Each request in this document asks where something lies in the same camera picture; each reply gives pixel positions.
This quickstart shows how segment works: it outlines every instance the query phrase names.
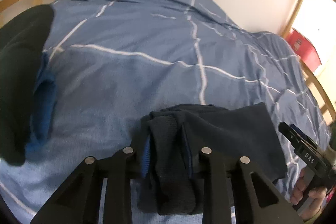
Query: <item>finger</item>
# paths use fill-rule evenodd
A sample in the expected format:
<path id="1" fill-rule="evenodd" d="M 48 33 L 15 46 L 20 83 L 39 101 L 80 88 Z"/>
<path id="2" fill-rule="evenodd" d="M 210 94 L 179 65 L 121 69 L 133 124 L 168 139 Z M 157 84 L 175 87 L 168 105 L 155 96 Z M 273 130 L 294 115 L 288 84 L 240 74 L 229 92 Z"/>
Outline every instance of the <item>finger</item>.
<path id="1" fill-rule="evenodd" d="M 306 183 L 305 181 L 303 180 L 303 178 L 300 178 L 297 180 L 295 186 L 301 191 L 303 192 L 305 189 L 306 189 Z"/>
<path id="2" fill-rule="evenodd" d="M 299 202 L 296 200 L 296 198 L 294 196 L 291 196 L 291 198 L 289 199 L 290 203 L 297 205 Z"/>
<path id="3" fill-rule="evenodd" d="M 292 196 L 295 200 L 300 201 L 303 198 L 302 192 L 295 186 L 292 192 Z"/>
<path id="4" fill-rule="evenodd" d="M 324 198 L 322 196 L 315 198 L 311 205 L 309 206 L 309 210 L 313 214 L 317 214 L 317 212 L 320 210 L 322 203 L 323 203 Z"/>
<path id="5" fill-rule="evenodd" d="M 300 172 L 300 175 L 299 175 L 300 178 L 303 178 L 305 176 L 305 168 L 301 169 L 301 172 Z"/>
<path id="6" fill-rule="evenodd" d="M 314 188 L 311 189 L 308 193 L 308 195 L 311 198 L 315 198 L 315 199 L 324 199 L 327 195 L 327 189 L 320 187 L 320 188 Z"/>

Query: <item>white grid pattern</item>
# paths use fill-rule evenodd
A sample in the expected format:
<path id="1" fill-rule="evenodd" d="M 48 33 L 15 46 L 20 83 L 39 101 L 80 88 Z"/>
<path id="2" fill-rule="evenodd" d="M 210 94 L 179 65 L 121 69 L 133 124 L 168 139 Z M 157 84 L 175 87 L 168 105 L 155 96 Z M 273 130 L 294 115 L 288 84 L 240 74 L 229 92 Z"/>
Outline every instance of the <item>white grid pattern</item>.
<path id="1" fill-rule="evenodd" d="M 107 7 L 109 7 L 109 6 L 111 6 L 111 5 L 113 5 L 114 3 L 115 3 L 115 1 L 116 0 L 113 0 L 112 2 L 110 2 L 108 5 L 106 4 L 106 5 L 103 5 L 102 7 L 101 7 L 101 9 L 100 9 L 100 11 L 94 16 L 94 17 L 99 17 L 99 16 L 101 16 L 103 13 L 104 13 L 104 11 L 105 11 L 105 9 L 107 8 Z M 244 80 L 246 83 L 261 83 L 263 86 L 265 86 L 265 88 L 266 88 L 266 90 L 267 90 L 267 92 L 268 92 L 268 94 L 269 94 L 269 96 L 271 97 L 271 100 L 272 100 L 272 102 L 273 103 L 275 103 L 276 104 L 276 106 L 277 106 L 277 110 L 279 110 L 279 105 L 278 105 L 278 103 L 277 102 L 274 102 L 274 98 L 273 98 L 273 96 L 271 95 L 271 93 L 269 92 L 269 89 L 272 89 L 272 90 L 274 90 L 274 91 L 276 91 L 276 92 L 278 92 L 278 93 L 280 93 L 278 90 L 276 90 L 275 88 L 273 88 L 273 87 L 270 87 L 270 86 L 268 86 L 268 83 L 269 83 L 269 79 L 267 78 L 267 76 L 266 76 L 266 69 L 259 63 L 259 61 L 258 61 L 258 58 L 257 58 L 257 54 L 256 54 L 256 52 L 254 52 L 253 50 L 255 50 L 255 51 L 258 51 L 259 52 L 259 54 L 261 54 L 262 56 L 267 56 L 268 58 L 271 58 L 271 59 L 273 59 L 273 60 L 275 60 L 275 61 L 280 61 L 280 60 L 286 60 L 286 59 L 288 59 L 288 58 L 291 58 L 291 57 L 297 57 L 295 54 L 292 54 L 292 55 L 289 55 L 288 57 L 285 57 L 285 58 L 280 58 L 280 59 L 274 59 L 273 58 L 273 56 L 272 56 L 272 54 L 269 52 L 269 54 L 271 55 L 271 56 L 269 56 L 269 55 L 266 55 L 266 54 L 262 54 L 261 52 L 260 52 L 260 50 L 258 50 L 258 49 L 256 49 L 256 48 L 254 48 L 252 45 L 249 45 L 249 44 L 244 44 L 244 45 L 246 45 L 246 46 L 248 46 L 248 48 L 249 48 L 249 50 L 250 50 L 250 52 L 254 55 L 254 57 L 255 57 L 255 61 L 256 61 L 256 63 L 257 63 L 257 65 L 258 66 L 260 66 L 261 67 L 261 69 L 263 70 L 263 77 L 265 78 L 265 82 L 266 83 L 264 83 L 263 81 L 261 81 L 260 79 L 258 79 L 258 80 L 248 80 L 248 79 L 246 79 L 246 77 L 245 76 L 234 76 L 234 75 L 232 75 L 232 74 L 230 74 L 230 73 L 228 73 L 228 72 L 226 72 L 226 71 L 224 71 L 224 70 L 222 70 L 222 69 L 220 69 L 220 68 L 217 68 L 217 67 L 213 67 L 213 66 L 205 66 L 204 64 L 203 64 L 203 57 L 202 57 L 202 55 L 201 55 L 201 52 L 200 52 L 200 49 L 199 49 L 199 41 L 200 41 L 200 38 L 198 38 L 197 37 L 197 29 L 198 29 L 198 27 L 197 27 L 197 24 L 191 19 L 191 15 L 188 15 L 188 12 L 189 12 L 189 10 L 190 10 L 190 8 L 191 7 L 193 7 L 194 6 L 194 4 L 195 4 L 195 0 L 190 0 L 190 5 L 187 7 L 187 9 L 186 9 L 186 11 L 184 12 L 186 15 L 187 15 L 187 20 L 192 24 L 192 26 L 193 26 L 193 29 L 192 29 L 192 32 L 191 32 L 191 35 L 192 35 L 192 38 L 194 39 L 194 41 L 195 41 L 195 43 L 194 43 L 194 48 L 195 48 L 195 51 L 196 51 L 196 55 L 197 55 L 197 58 L 198 58 L 198 63 L 196 64 L 196 65 L 188 65 L 188 64 L 186 64 L 185 62 L 183 62 L 183 61 L 176 61 L 176 62 L 174 62 L 174 63 L 172 63 L 172 62 L 169 62 L 169 61 L 164 61 L 164 60 L 160 60 L 160 59 L 157 59 L 157 58 L 155 58 L 155 57 L 152 57 L 152 56 L 150 56 L 150 55 L 148 55 L 148 54 L 146 54 L 146 53 L 143 53 L 143 52 L 124 52 L 124 51 L 116 51 L 116 50 L 113 50 L 113 49 L 110 49 L 110 48 L 105 48 L 105 47 L 101 47 L 101 46 L 97 46 L 97 45 L 93 45 L 93 44 L 89 44 L 89 45 L 72 45 L 71 47 L 76 47 L 76 48 L 84 48 L 84 47 L 87 47 L 87 48 L 92 48 L 92 49 L 96 49 L 96 50 L 99 50 L 99 51 L 103 51 L 103 52 L 109 52 L 109 53 L 112 53 L 112 54 L 119 54 L 119 55 L 125 55 L 125 56 L 141 56 L 141 57 L 143 57 L 143 58 L 146 58 L 146 59 L 148 59 L 148 60 L 151 60 L 152 62 L 156 62 L 156 63 L 160 63 L 160 64 L 163 64 L 163 65 L 173 65 L 173 64 L 181 64 L 183 67 L 193 67 L 193 66 L 198 66 L 199 67 L 199 69 L 200 69 L 200 73 L 201 73 L 201 80 L 202 80 L 202 87 L 201 87 L 201 91 L 200 91 L 200 93 L 199 93 L 199 100 L 200 100 L 200 102 L 201 102 L 201 104 L 203 104 L 203 105 L 205 105 L 206 103 L 205 103 L 205 99 L 204 99 L 204 93 L 205 93 L 205 89 L 206 89 L 206 86 L 207 86 L 207 77 L 206 77 L 206 72 L 205 72 L 205 68 L 207 68 L 207 69 L 212 69 L 212 70 L 216 70 L 216 71 L 218 71 L 218 72 L 220 72 L 220 73 L 222 73 L 223 75 L 226 75 L 226 76 L 228 76 L 228 77 L 230 77 L 230 78 L 233 78 L 233 79 L 238 79 L 238 80 Z M 200 6 L 205 10 L 205 11 L 207 11 L 209 14 L 211 14 L 211 15 L 214 15 L 214 16 L 217 16 L 217 17 L 219 17 L 219 18 L 221 18 L 219 15 L 217 15 L 217 14 L 215 14 L 215 13 L 213 13 L 213 12 L 211 12 L 210 10 L 208 10 L 207 8 L 205 8 L 202 4 L 200 4 Z M 160 16 L 160 17 L 163 17 L 163 18 L 171 18 L 171 19 L 176 19 L 176 17 L 167 17 L 167 16 L 164 16 L 164 15 L 159 15 L 159 14 L 152 14 L 153 16 Z M 61 47 L 62 46 L 62 44 L 66 41 L 66 40 L 68 40 L 68 38 L 81 26 L 81 25 L 83 25 L 89 18 L 87 18 L 87 19 L 84 19 L 84 20 L 82 20 L 81 22 L 79 22 L 60 42 L 59 42 L 59 44 L 56 46 L 56 47 L 54 47 L 53 48 L 53 51 L 52 51 L 52 53 L 51 53 L 51 55 L 50 55 L 50 60 L 54 57 L 54 55 L 56 54 L 56 52 L 63 52 L 64 51 L 64 49 Z M 206 24 L 206 23 L 204 23 L 204 22 L 202 22 L 202 24 L 203 25 L 205 25 L 206 27 L 208 27 L 209 29 L 212 29 L 212 30 L 214 30 L 219 36 L 221 36 L 221 37 L 227 37 L 226 35 L 222 35 L 216 28 L 212 28 L 212 27 L 210 27 L 208 24 Z M 237 26 L 235 26 L 240 32 L 242 32 L 242 33 L 245 33 L 245 34 L 248 34 L 247 32 L 244 32 L 243 30 L 241 30 L 239 27 L 237 27 Z M 262 35 L 260 35 L 259 37 L 257 37 L 257 39 L 260 39 L 262 36 L 265 36 L 265 35 L 269 35 L 269 34 L 272 34 L 272 33 L 264 33 L 264 34 L 262 34 Z M 295 95 L 295 96 L 299 96 L 299 95 L 301 95 L 301 94 L 306 94 L 307 95 L 307 93 L 306 93 L 306 91 L 307 91 L 307 89 L 305 89 L 305 90 L 303 90 L 303 91 L 301 91 L 299 94 L 295 94 L 293 91 L 291 91 L 291 90 L 287 90 L 288 92 L 290 92 L 290 93 L 292 93 L 293 95 Z M 312 101 L 312 99 L 308 96 L 308 98 L 309 98 L 309 100 L 311 101 L 311 103 L 312 103 L 312 105 L 313 106 L 315 106 L 315 107 L 317 107 L 314 103 L 313 103 L 313 101 Z M 312 121 L 311 121 L 311 119 L 310 119 L 310 117 L 309 117 L 309 115 L 308 115 L 308 109 L 307 108 L 305 108 L 298 100 L 296 100 L 298 103 L 299 103 L 299 105 L 306 111 L 306 114 L 307 114 L 307 117 L 308 117 L 308 119 L 309 119 L 309 121 L 310 121 L 310 123 L 311 123 L 311 125 L 312 125 L 312 128 L 313 128 L 313 132 L 315 133 L 315 131 L 314 131 L 314 127 L 313 127 L 313 124 L 312 124 Z M 319 114 L 319 118 L 321 119 L 321 123 L 320 123 L 320 125 L 319 126 L 321 126 L 323 123 L 324 123 L 324 121 L 323 121 L 323 119 L 320 117 L 320 114 Z M 298 165 L 298 163 L 296 162 L 296 160 L 298 160 L 298 156 L 295 156 L 294 158 L 293 158 L 293 156 L 292 156 L 292 152 L 291 152 L 291 147 L 290 147 L 290 142 L 288 142 L 288 149 L 289 149 L 289 154 L 290 154 L 290 158 L 291 158 L 291 161 L 290 162 L 288 162 L 287 163 L 287 165 L 289 165 L 290 163 L 293 163 L 293 164 L 295 164 L 296 165 L 296 167 L 297 167 L 297 172 L 296 172 L 296 178 L 298 178 L 298 169 L 299 169 L 299 165 Z M 6 187 L 5 187 L 5 185 L 0 181 L 0 187 L 23 209 L 23 210 L 25 210 L 27 213 L 29 213 L 30 215 L 32 215 L 32 216 L 34 216 L 35 214 L 36 214 L 36 212 L 35 211 L 33 211 L 33 210 L 31 210 L 29 207 L 27 207 L 25 204 L 23 204 L 13 193 L 11 193 Z"/>

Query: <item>blue fabric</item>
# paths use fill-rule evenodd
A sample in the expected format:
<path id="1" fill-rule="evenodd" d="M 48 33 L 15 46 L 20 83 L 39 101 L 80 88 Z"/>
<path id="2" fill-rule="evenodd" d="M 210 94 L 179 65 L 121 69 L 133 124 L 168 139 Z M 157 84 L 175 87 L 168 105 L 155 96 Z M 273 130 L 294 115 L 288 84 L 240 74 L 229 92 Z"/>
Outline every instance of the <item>blue fabric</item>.
<path id="1" fill-rule="evenodd" d="M 242 30 L 212 0 L 57 0 L 53 8 L 45 49 L 58 93 L 49 140 L 23 166 L 0 166 L 0 194 L 22 224 L 85 157 L 112 156 L 141 117 L 173 105 L 265 102 L 275 127 L 293 123 L 327 146 L 328 127 L 289 45 Z M 289 199 L 304 163 L 277 133 L 288 165 L 277 188 Z M 143 214 L 138 191 L 132 182 L 134 224 L 202 222 Z"/>
<path id="2" fill-rule="evenodd" d="M 33 95 L 33 112 L 30 116 L 30 140 L 26 152 L 41 149 L 48 139 L 51 115 L 56 101 L 55 77 L 47 69 L 49 56 L 42 53 L 41 67 L 36 77 Z"/>
<path id="3" fill-rule="evenodd" d="M 148 170 L 149 170 L 149 166 L 151 163 L 151 139 L 150 136 L 147 137 L 146 142 L 145 142 L 145 146 L 143 149 L 143 154 L 142 154 L 142 158 L 141 158 L 141 176 L 142 178 L 145 178 Z"/>

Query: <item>black cloth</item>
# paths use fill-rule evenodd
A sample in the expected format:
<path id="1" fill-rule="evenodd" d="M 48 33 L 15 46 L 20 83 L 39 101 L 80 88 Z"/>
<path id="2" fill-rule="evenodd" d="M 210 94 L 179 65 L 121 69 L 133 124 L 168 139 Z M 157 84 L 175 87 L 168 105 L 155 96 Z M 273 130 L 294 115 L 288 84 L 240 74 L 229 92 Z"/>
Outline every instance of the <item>black cloth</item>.
<path id="1" fill-rule="evenodd" d="M 35 6 L 0 29 L 0 157 L 11 165 L 25 162 L 33 89 L 53 14 L 50 5 Z"/>
<path id="2" fill-rule="evenodd" d="M 142 118 L 133 137 L 142 166 L 138 207 L 146 213 L 201 213 L 202 182 L 193 179 L 199 147 L 196 139 L 237 160 L 248 156 L 272 182 L 287 166 L 278 136 L 263 103 L 236 110 L 212 105 L 178 105 Z"/>

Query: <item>blue duvet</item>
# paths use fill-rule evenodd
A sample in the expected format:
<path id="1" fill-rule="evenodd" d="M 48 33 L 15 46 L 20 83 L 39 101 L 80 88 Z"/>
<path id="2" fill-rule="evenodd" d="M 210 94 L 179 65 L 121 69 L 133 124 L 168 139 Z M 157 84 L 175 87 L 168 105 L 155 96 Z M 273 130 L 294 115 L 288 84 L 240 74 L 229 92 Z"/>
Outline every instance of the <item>blue duvet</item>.
<path id="1" fill-rule="evenodd" d="M 0 166 L 0 194 L 22 224 L 85 157 L 112 156 L 142 116 L 169 106 L 265 102 L 275 127 L 294 123 L 326 147 L 329 130 L 289 45 L 240 29 L 212 0 L 57 0 L 53 8 L 45 51 L 58 93 L 49 140 L 22 167 Z M 304 163 L 278 137 L 288 174 L 277 188 L 288 199 Z M 202 221 L 143 214 L 136 196 L 132 184 L 135 224 Z"/>

